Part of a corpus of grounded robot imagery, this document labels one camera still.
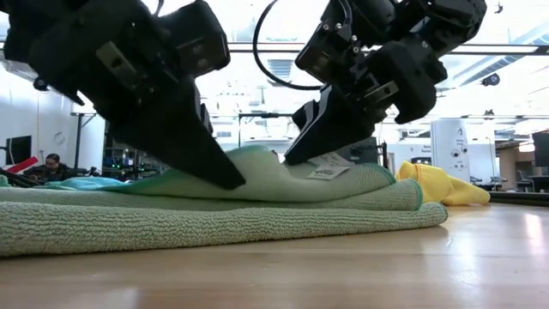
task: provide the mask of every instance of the teal towel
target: teal towel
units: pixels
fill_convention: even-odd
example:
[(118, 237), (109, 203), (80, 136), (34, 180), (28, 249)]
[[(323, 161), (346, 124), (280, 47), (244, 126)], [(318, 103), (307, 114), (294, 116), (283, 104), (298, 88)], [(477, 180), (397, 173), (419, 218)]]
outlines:
[(89, 178), (0, 188), (0, 256), (370, 233), (432, 227), (448, 218), (443, 205), (422, 204), (414, 180), (397, 182), (376, 165), (324, 180), (310, 178), (317, 166), (285, 167), (266, 148), (227, 154), (247, 180), (235, 191), (178, 171), (130, 185)]

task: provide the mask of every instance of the red object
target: red object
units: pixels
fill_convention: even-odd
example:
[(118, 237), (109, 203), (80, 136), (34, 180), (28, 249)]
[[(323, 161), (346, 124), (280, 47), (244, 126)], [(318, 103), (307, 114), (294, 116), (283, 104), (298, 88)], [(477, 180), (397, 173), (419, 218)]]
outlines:
[(36, 157), (28, 158), (28, 159), (24, 160), (23, 162), (8, 168), (6, 171), (10, 172), (10, 173), (18, 173), (22, 170), (25, 170), (25, 169), (33, 166), (36, 163), (38, 163), (38, 159), (36, 159)]

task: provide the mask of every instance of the wooden surface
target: wooden surface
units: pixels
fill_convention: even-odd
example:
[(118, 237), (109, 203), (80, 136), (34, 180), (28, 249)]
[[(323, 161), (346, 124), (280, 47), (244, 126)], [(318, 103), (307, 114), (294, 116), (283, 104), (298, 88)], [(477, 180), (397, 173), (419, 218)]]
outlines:
[(2, 309), (549, 308), (549, 209), (393, 233), (0, 261)]

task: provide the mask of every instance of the man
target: man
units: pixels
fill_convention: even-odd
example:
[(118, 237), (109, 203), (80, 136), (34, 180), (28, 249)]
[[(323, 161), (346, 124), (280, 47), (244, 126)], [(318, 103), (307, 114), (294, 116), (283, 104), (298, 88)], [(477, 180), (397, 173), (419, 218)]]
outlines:
[(59, 154), (49, 154), (45, 158), (45, 164), (39, 167), (31, 167), (23, 174), (32, 180), (38, 181), (63, 181), (69, 179), (71, 170), (60, 162)]

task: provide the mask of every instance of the towel tag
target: towel tag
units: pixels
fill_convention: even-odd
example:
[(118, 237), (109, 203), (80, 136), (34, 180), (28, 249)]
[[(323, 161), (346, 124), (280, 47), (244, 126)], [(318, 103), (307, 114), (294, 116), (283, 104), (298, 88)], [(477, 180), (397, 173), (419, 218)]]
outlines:
[(343, 174), (350, 167), (334, 167), (334, 166), (320, 166), (317, 169), (307, 176), (308, 179), (322, 179), (322, 180), (332, 180), (337, 176)]
[(319, 167), (352, 167), (355, 165), (353, 162), (343, 159), (337, 153), (319, 155), (309, 159), (309, 162)]

